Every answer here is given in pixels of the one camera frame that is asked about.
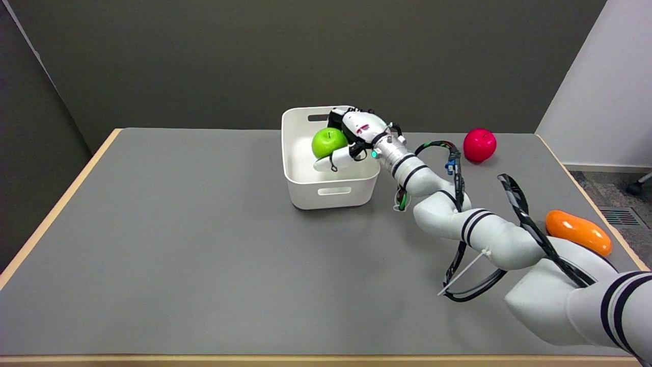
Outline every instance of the orange pepper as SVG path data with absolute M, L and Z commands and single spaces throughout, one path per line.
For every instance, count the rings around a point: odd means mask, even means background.
M 550 236 L 575 242 L 604 257 L 612 251 L 611 238 L 594 222 L 561 210 L 551 210 L 546 215 L 546 229 Z

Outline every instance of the white plastic bin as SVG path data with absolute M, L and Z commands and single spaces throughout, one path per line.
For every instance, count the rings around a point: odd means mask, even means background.
M 380 166 L 371 155 L 338 172 L 318 172 L 312 167 L 316 160 L 312 137 L 327 126 L 328 113 L 334 107 L 292 108 L 281 119 L 283 171 L 289 197 L 299 209 L 358 206 L 368 202 L 374 192 Z

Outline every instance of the blue connector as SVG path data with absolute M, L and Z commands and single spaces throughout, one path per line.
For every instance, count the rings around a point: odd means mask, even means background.
M 444 167 L 446 168 L 446 172 L 448 172 L 449 176 L 452 176 L 455 173 L 455 160 L 449 161 L 446 163 L 446 165 L 444 165 Z

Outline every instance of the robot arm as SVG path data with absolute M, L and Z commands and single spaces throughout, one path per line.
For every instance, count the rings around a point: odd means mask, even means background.
M 387 125 L 373 111 L 362 111 L 354 107 L 334 108 L 328 119 L 328 127 L 344 132 L 349 146 L 340 148 L 328 157 L 317 160 L 315 170 L 325 172 L 347 168 L 369 155 L 377 159 L 392 174 L 398 185 L 404 187 L 414 197 L 425 197 L 444 190 L 454 195 L 454 185 L 432 172 L 428 166 L 405 146 L 405 138 L 391 133 Z M 471 203 L 465 197 L 464 207 Z
M 529 219 L 518 185 L 506 175 L 499 179 L 520 226 L 487 209 L 471 209 L 465 193 L 459 210 L 456 186 L 432 172 L 405 147 L 405 139 L 392 135 L 371 111 L 335 108 L 329 127 L 342 130 L 349 146 L 317 161 L 316 170 L 346 168 L 365 159 L 369 150 L 400 188 L 415 197 L 427 197 L 413 211 L 423 231 L 460 241 L 486 255 L 502 271 L 531 267 L 505 302 L 532 333 L 554 345 L 619 347 L 644 365 L 648 366 L 645 360 L 652 361 L 652 313 L 648 311 L 652 273 L 619 274 L 586 247 L 545 236 Z

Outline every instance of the wooden table edge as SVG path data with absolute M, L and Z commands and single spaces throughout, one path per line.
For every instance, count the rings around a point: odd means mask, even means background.
M 55 219 L 57 219 L 57 216 L 59 213 L 61 213 L 61 210 L 68 204 L 68 201 L 70 201 L 70 198 L 72 198 L 73 195 L 75 195 L 75 192 L 77 192 L 77 189 L 82 185 L 83 181 L 86 179 L 86 177 L 91 173 L 93 170 L 93 167 L 97 164 L 98 161 L 100 161 L 100 158 L 104 155 L 104 152 L 109 148 L 111 143 L 115 140 L 115 138 L 118 136 L 122 129 L 115 129 L 111 132 L 109 137 L 102 143 L 100 149 L 97 150 L 97 152 L 92 156 L 91 160 L 86 164 L 86 166 L 81 170 L 79 175 L 77 175 L 77 178 L 72 182 L 70 187 L 66 190 L 66 192 L 63 193 L 63 196 L 57 201 L 57 204 L 54 205 L 52 210 L 48 213 L 48 215 L 43 219 L 41 224 L 38 225 L 37 229 L 34 231 L 34 233 L 27 239 L 27 242 L 21 247 L 21 249 L 18 251 L 16 256 L 11 260 L 9 265 L 5 268 L 5 270 L 0 274 L 0 291 L 2 288 L 4 288 L 7 285 L 7 282 L 11 277 L 14 275 L 14 273 L 18 270 L 18 267 L 23 263 L 25 258 L 29 255 L 29 253 L 36 247 L 38 241 L 43 237 L 43 234 L 49 229 L 50 225 L 54 222 Z
M 559 163 L 559 165 L 561 166 L 561 168 L 563 168 L 564 172 L 566 172 L 566 174 L 567 174 L 567 175 L 569 176 L 569 178 L 573 181 L 573 183 L 575 183 L 575 186 L 577 186 L 577 188 L 580 190 L 580 192 L 582 193 L 582 195 L 584 195 L 584 197 L 586 198 L 586 201 L 588 201 L 589 204 L 593 207 L 593 210 L 595 210 L 595 212 L 598 213 L 598 216 L 602 219 L 602 221 L 604 222 L 604 225 L 609 229 L 609 231 L 611 231 L 612 235 L 616 238 L 616 240 L 618 240 L 618 242 L 621 244 L 621 246 L 623 246 L 623 249 L 625 249 L 625 251 L 627 252 L 627 255 L 629 255 L 629 257 L 632 258 L 632 260 L 634 261 L 634 263 L 636 263 L 636 266 L 638 266 L 638 268 L 639 268 L 640 270 L 647 270 L 647 271 L 649 271 L 650 269 L 649 269 L 649 268 L 647 267 L 647 265 L 645 265 L 645 263 L 644 263 L 644 262 L 643 262 L 643 261 L 638 257 L 638 255 L 634 252 L 634 250 L 632 250 L 632 248 L 629 246 L 629 244 L 627 243 L 627 241 L 623 238 L 623 235 L 620 234 L 620 232 L 618 232 L 618 230 L 617 230 L 616 228 L 614 228 L 614 226 L 612 226 L 611 224 L 609 224 L 609 222 L 607 222 L 607 219 L 604 217 L 604 215 L 602 214 L 602 212 L 601 212 L 601 211 L 598 209 L 598 207 L 595 205 L 595 203 L 593 202 L 593 200 L 591 200 L 591 198 L 590 198 L 589 195 L 586 193 L 586 191 L 584 191 L 584 189 L 582 189 L 582 186 L 580 186 L 580 184 L 578 184 L 578 182 L 575 180 L 575 177 L 572 176 L 572 174 L 569 172 L 569 170 L 566 168 L 566 166 L 563 165 L 563 164 L 561 163 L 561 161 L 559 160 L 559 158 L 557 158 L 557 155 L 555 154 L 555 152 L 552 151 L 552 149 L 550 149 L 550 147 L 548 146 L 548 144 L 546 143 L 546 141 L 543 140 L 543 137 L 541 137 L 541 135 L 538 135 L 538 134 L 537 134 L 537 136 L 539 137 L 539 139 L 541 139 L 541 142 L 543 142 L 543 145 L 545 145 L 546 148 L 548 148 L 548 151 L 552 154 L 552 156 L 555 157 L 555 159 L 557 160 L 557 162 Z
M 102 155 L 111 146 L 122 129 L 114 129 L 104 141 L 91 160 L 81 170 L 77 178 L 72 182 L 57 204 L 52 208 L 36 231 L 30 236 L 25 245 L 19 250 L 5 271 L 0 274 L 0 291 L 14 275 L 29 253 L 34 249 L 43 234 L 49 229 L 61 210 L 66 206 L 70 198 L 75 194 L 89 173 L 93 170 Z M 563 168 L 569 178 L 575 183 L 582 195 L 598 213 L 604 224 L 609 228 L 614 237 L 623 246 L 632 260 L 642 270 L 649 268 L 639 259 L 631 249 L 620 232 L 613 228 L 602 215 L 595 203 L 572 177 L 571 173 L 557 158 L 548 144 L 540 135 L 537 137 L 546 146 L 555 160 Z M 0 356 L 0 366 L 21 364 L 23 366 L 48 365 L 75 365 L 75 366 L 97 366 L 98 364 L 112 366 L 122 365 L 129 362 L 130 365 L 140 366 L 172 366 L 180 362 L 192 363 L 197 366 L 244 366 L 244 365 L 266 365 L 266 366 L 350 366 L 355 363 L 357 366 L 396 366 L 409 365 L 414 367 L 437 366 L 449 367 L 464 365 L 467 367 L 517 367 L 528 363 L 529 366 L 549 366 L 554 364 L 560 367 L 583 367 L 583 366 L 638 366 L 638 361 L 633 357 L 609 357 L 609 356 L 561 356 L 561 355 L 428 355 L 428 356 L 277 356 L 277 355 L 41 355 L 41 356 Z
M 543 356 L 543 355 L 440 355 L 440 356 L 325 356 L 325 355 L 61 355 L 37 357 L 0 357 L 0 366 L 157 366 L 180 363 L 204 366 L 342 366 L 350 367 L 635 367 L 632 357 Z

